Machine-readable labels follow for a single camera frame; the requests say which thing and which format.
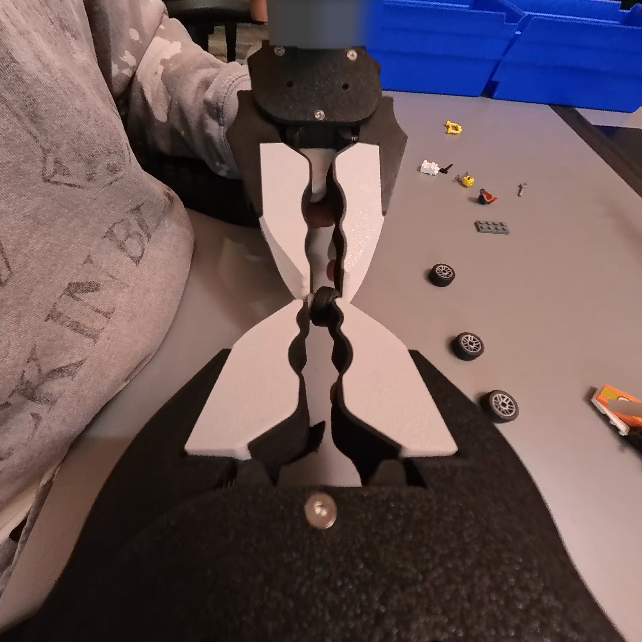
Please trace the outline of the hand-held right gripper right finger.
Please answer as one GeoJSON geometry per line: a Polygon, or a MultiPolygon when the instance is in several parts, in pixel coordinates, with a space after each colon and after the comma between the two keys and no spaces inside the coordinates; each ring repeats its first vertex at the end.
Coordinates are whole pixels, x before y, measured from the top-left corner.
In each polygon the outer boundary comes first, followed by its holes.
{"type": "Polygon", "coordinates": [[[345,299],[333,301],[333,364],[340,409],[402,458],[457,451],[409,349],[345,299]]]}

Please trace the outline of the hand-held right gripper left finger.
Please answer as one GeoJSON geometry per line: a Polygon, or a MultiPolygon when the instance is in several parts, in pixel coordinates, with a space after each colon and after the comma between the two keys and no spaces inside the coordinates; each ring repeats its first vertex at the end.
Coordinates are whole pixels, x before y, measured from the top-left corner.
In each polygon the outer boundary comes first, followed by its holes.
{"type": "Polygon", "coordinates": [[[232,347],[186,442],[186,452],[290,462],[305,450],[309,411],[308,305],[294,300],[232,347]]]}

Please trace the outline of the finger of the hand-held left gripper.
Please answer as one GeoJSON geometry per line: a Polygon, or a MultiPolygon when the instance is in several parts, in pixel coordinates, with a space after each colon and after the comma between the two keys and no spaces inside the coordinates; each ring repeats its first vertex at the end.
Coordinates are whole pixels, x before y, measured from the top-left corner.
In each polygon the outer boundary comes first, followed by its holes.
{"type": "Polygon", "coordinates": [[[333,162],[333,180],[343,205],[333,232],[334,283],[343,299],[353,299],[370,268],[385,220],[379,146],[357,142],[343,149],[333,162]]]}
{"type": "Polygon", "coordinates": [[[303,300],[311,292],[308,224],[303,214],[311,193],[311,165],[305,155],[283,142],[263,142],[259,153],[261,231],[287,289],[303,300]]]}

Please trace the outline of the orange white lego car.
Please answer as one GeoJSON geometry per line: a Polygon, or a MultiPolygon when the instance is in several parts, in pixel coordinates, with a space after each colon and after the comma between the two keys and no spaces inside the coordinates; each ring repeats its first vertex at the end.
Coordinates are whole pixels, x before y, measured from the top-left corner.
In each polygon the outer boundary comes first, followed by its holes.
{"type": "Polygon", "coordinates": [[[641,399],[604,385],[595,390],[591,403],[621,436],[641,435],[641,399]]]}

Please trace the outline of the small dark lego pieces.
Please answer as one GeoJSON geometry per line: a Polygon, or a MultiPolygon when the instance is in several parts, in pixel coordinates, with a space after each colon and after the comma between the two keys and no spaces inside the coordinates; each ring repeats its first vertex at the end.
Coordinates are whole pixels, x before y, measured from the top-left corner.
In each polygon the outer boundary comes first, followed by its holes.
{"type": "MultiPolygon", "coordinates": [[[[446,135],[460,135],[463,132],[463,127],[460,123],[447,120],[444,124],[446,135]]],[[[438,162],[431,162],[424,159],[419,166],[419,172],[423,175],[436,177],[438,175],[448,175],[453,168],[453,164],[440,165],[438,162]]],[[[468,173],[460,173],[454,177],[454,181],[466,189],[472,189],[475,185],[474,177],[468,173]]],[[[518,184],[517,196],[521,198],[528,187],[526,182],[518,184]]],[[[474,197],[474,201],[480,205],[490,205],[499,199],[497,195],[488,192],[485,188],[479,189],[479,194],[474,197]]]]}

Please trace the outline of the black honeycomb wrist rest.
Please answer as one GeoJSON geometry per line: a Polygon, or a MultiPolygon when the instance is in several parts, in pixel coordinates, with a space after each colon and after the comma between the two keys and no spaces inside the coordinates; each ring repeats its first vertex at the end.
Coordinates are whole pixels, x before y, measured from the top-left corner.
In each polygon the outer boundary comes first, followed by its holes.
{"type": "Polygon", "coordinates": [[[259,228],[242,181],[217,175],[197,158],[151,153],[140,157],[139,162],[147,173],[170,188],[186,208],[238,227],[259,228]]]}

